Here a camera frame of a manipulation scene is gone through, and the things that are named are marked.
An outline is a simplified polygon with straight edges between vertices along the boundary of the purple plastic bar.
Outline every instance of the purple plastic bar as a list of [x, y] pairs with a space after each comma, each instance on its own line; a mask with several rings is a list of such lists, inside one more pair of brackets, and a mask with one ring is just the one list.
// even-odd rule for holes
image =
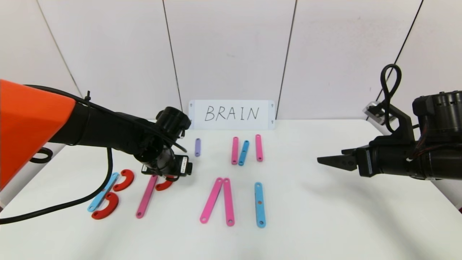
[[255, 145], [257, 150], [257, 161], [263, 161], [263, 148], [261, 147], [261, 135], [255, 135]]
[[234, 226], [234, 209], [232, 207], [231, 182], [230, 179], [223, 179], [223, 193], [225, 194], [226, 225]]
[[136, 211], [136, 218], [142, 218], [144, 216], [144, 213], [146, 212], [146, 208], [149, 204], [149, 200], [151, 199], [151, 195], [154, 192], [154, 187], [156, 186], [156, 182], [157, 182], [157, 175], [152, 175], [149, 178], [149, 182], [147, 183], [145, 194], [143, 195], [143, 198], [141, 199], [140, 206], [138, 207], [138, 210]]
[[205, 204], [204, 210], [202, 211], [201, 218], [199, 219], [202, 224], [208, 222], [210, 218], [210, 214], [212, 213], [213, 207], [215, 206], [215, 202], [217, 201], [218, 194], [220, 193], [221, 186], [223, 184], [222, 178], [217, 178], [215, 184], [213, 185], [212, 192], [210, 196], [208, 196], [207, 203]]
[[194, 153], [196, 157], [199, 157], [201, 155], [201, 139], [197, 138], [196, 139], [196, 152]]
[[237, 157], [239, 156], [239, 137], [235, 136], [232, 139], [232, 154], [231, 164], [237, 164]]

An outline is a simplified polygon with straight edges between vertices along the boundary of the table surface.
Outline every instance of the table surface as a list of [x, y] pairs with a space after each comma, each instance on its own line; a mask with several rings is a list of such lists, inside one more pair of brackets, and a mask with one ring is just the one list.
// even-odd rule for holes
[[[255, 159], [255, 134], [264, 162]], [[316, 157], [367, 144], [379, 132], [363, 120], [278, 121], [273, 131], [188, 130], [193, 174], [155, 191], [135, 217], [149, 176], [131, 155], [113, 151], [114, 171], [135, 171], [117, 192], [120, 204], [94, 220], [90, 202], [0, 228], [1, 259], [456, 259], [462, 216], [428, 181], [360, 177]], [[231, 165], [232, 137], [250, 141], [244, 166]], [[194, 157], [195, 139], [202, 154]], [[104, 148], [65, 147], [6, 207], [2, 217], [42, 209], [93, 192], [106, 175]], [[220, 193], [207, 224], [199, 217], [217, 177], [228, 177], [236, 223], [225, 224]], [[267, 225], [255, 221], [261, 182]]]

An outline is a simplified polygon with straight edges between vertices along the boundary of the orange cover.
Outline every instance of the orange cover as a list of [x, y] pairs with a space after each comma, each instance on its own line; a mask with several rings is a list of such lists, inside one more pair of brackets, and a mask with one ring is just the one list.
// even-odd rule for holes
[[66, 123], [75, 100], [0, 80], [0, 190]]

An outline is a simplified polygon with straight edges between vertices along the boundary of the red curved piece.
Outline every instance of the red curved piece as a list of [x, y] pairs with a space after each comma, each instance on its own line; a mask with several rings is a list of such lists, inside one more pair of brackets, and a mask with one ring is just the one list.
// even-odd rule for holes
[[156, 191], [163, 191], [166, 190], [168, 187], [172, 185], [173, 181], [166, 180], [163, 183], [159, 183], [156, 185]]
[[91, 215], [92, 218], [103, 219], [109, 216], [117, 208], [117, 205], [119, 204], [119, 197], [115, 193], [108, 192], [105, 198], [109, 201], [109, 205], [107, 205], [107, 207], [102, 210], [93, 212]]
[[127, 169], [123, 170], [120, 174], [122, 176], [125, 176], [125, 180], [122, 183], [114, 185], [112, 189], [115, 192], [125, 190], [128, 186], [130, 186], [130, 184], [132, 184], [133, 179], [135, 178], [135, 174], [132, 171], [127, 170]]

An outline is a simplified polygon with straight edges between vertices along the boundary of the sign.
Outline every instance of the sign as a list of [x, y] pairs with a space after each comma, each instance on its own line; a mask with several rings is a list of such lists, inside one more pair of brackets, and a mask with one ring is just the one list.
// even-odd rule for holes
[[276, 106], [271, 100], [192, 100], [190, 129], [272, 130]]

